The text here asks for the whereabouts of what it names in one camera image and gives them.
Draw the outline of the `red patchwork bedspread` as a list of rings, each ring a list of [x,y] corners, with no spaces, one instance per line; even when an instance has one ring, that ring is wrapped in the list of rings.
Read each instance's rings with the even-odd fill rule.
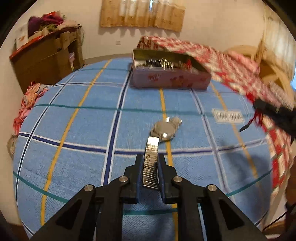
[[[261,98],[272,104],[280,102],[273,93],[246,67],[212,47],[179,39],[142,36],[137,44],[140,49],[186,53],[198,60],[212,75],[213,79],[246,97],[250,102]],[[293,164],[290,159],[291,136],[268,116],[261,117],[260,127],[267,135],[268,148],[272,163],[273,192],[279,191],[288,177]]]

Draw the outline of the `cream wooden headboard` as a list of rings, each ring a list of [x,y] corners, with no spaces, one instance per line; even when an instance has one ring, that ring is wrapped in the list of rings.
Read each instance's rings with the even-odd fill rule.
[[[257,48],[250,45],[238,45],[226,49],[223,53],[226,54],[229,51],[235,51],[237,53],[243,54],[245,57],[255,60]],[[259,64],[259,78],[265,85],[270,85],[271,83],[277,84],[287,94],[288,98],[294,101],[295,91],[290,85],[290,77],[281,68],[273,64],[270,58],[271,55],[269,53],[263,55]]]

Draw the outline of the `pink metal tin box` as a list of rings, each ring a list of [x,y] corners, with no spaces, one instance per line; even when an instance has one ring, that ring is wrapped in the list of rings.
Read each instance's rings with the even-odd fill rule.
[[[169,51],[134,49],[132,85],[136,88],[206,90],[211,74],[193,57]]]

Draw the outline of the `blue plaid tablecloth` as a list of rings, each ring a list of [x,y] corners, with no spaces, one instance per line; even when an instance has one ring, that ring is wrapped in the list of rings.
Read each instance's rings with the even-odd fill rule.
[[[37,101],[25,118],[14,155],[18,213],[32,236],[83,186],[106,185],[145,151],[157,121],[182,124],[161,143],[177,173],[216,185],[258,227],[269,209],[271,158],[265,133],[251,125],[219,123],[214,110],[236,110],[247,122],[251,103],[212,81],[206,91],[136,89],[132,60],[102,61],[73,72]]]

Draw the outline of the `white product box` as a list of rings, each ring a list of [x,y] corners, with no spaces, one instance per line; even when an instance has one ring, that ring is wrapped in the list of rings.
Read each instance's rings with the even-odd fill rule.
[[[28,23],[26,23],[16,30],[16,49],[25,45],[28,39]]]

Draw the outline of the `clothes pile on desk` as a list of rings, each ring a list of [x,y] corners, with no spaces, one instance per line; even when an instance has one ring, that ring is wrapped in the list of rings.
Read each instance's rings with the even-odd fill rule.
[[[61,16],[59,11],[52,11],[41,17],[31,16],[28,20],[28,37],[33,36],[36,32],[43,31],[54,32],[63,28],[81,28],[82,26],[74,20],[68,20]]]

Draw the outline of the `striped pillow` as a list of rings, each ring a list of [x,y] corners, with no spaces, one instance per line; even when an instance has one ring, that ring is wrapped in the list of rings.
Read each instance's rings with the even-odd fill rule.
[[[294,109],[294,101],[292,100],[292,97],[289,97],[289,95],[280,86],[278,86],[274,82],[271,82],[269,84],[269,89],[275,95],[275,97],[280,101],[283,107],[291,111]]]

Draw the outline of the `red string pendant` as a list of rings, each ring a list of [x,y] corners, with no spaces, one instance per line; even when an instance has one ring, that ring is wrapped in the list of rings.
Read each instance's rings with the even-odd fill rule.
[[[263,125],[263,113],[262,111],[256,109],[254,112],[254,116],[252,119],[249,120],[249,122],[244,125],[239,132],[243,132],[246,130],[252,123],[255,123],[257,126],[262,126]]]

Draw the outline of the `beige side curtain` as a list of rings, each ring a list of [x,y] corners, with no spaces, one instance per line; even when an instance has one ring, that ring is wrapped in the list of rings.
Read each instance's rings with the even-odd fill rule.
[[[280,17],[269,7],[264,7],[264,29],[255,61],[261,60],[280,68],[290,79],[295,73],[295,39]]]

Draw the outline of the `beige window curtain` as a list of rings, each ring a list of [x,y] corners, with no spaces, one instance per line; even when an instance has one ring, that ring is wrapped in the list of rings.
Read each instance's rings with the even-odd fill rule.
[[[102,1],[100,27],[160,28],[180,32],[185,16],[184,1]]]

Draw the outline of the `clothes pile on floor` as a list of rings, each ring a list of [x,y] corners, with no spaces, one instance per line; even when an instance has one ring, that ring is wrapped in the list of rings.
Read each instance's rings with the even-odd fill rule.
[[[31,82],[30,85],[27,87],[27,91],[25,92],[22,101],[21,107],[18,112],[18,115],[13,121],[13,130],[14,134],[11,135],[9,138],[6,148],[10,158],[13,160],[15,149],[16,149],[16,141],[18,138],[18,134],[20,133],[21,126],[28,116],[30,111],[33,109],[36,102],[48,91],[48,89],[52,87],[52,85],[46,85],[41,83],[34,83]]]

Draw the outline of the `red book on desk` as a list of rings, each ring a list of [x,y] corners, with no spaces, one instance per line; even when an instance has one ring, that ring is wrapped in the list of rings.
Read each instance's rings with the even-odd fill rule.
[[[10,56],[9,59],[12,60],[13,58],[15,58],[15,56],[19,55],[20,53],[22,53],[25,50],[28,50],[30,47],[36,45],[38,42],[40,42],[40,40],[43,39],[42,36],[36,37],[32,40],[30,40],[29,42],[27,42],[26,44],[24,44],[22,47],[18,48],[16,51],[14,51]]]

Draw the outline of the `pink pillow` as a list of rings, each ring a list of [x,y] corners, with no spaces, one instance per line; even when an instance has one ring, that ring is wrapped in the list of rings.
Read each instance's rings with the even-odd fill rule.
[[[230,50],[227,52],[227,55],[230,56],[232,59],[237,61],[238,63],[242,64],[246,67],[251,73],[259,75],[260,73],[260,66],[254,60],[240,54],[236,51]]]

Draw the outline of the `wooden desk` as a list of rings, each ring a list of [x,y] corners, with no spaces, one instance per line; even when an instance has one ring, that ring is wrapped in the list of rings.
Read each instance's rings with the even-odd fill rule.
[[[31,82],[54,85],[84,65],[81,28],[51,32],[10,60],[23,93]]]

